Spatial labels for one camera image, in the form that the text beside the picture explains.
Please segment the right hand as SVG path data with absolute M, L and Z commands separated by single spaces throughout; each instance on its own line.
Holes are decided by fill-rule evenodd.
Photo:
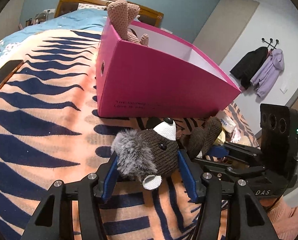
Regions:
M 266 212 L 269 212 L 270 210 L 272 210 L 277 204 L 279 204 L 280 200 L 281 200 L 281 196 L 278 198 L 264 198 L 264 199 L 260 199 L 259 202 L 262 205 L 262 207 L 264 208 L 264 210 Z

